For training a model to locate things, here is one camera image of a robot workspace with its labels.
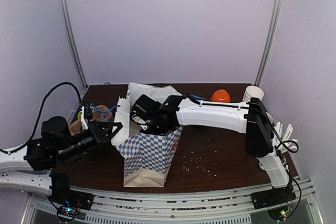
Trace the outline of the blue checkered paper bag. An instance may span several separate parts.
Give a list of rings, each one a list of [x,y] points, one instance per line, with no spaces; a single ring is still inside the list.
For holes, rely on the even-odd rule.
[[[163,103],[170,95],[179,92],[172,86],[155,87],[130,82],[126,98],[119,98],[114,122],[117,133],[112,146],[124,158],[124,187],[164,187],[171,163],[182,134],[182,126],[173,126],[163,133],[148,133],[149,120],[140,116],[134,105],[140,97]]]

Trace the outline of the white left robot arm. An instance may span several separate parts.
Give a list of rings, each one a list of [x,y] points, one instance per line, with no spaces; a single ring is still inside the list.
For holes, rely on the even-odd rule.
[[[64,117],[54,116],[42,123],[40,138],[12,150],[2,150],[1,187],[55,195],[64,205],[71,205],[76,197],[68,177],[41,172],[56,168],[58,163],[71,165],[102,149],[123,128],[120,122],[94,121],[91,114],[81,119],[84,130],[76,135],[71,135]]]

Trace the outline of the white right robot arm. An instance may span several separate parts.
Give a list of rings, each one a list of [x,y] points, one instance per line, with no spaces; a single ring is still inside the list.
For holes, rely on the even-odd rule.
[[[131,107],[130,119],[146,127],[145,132],[163,135],[179,126],[200,125],[231,130],[245,135],[245,152],[259,160],[270,178],[272,203],[289,196],[291,177],[281,150],[297,153],[298,143],[283,140],[280,126],[269,119],[258,98],[249,102],[222,103],[198,100],[186,95],[170,95],[163,102],[141,95]]]

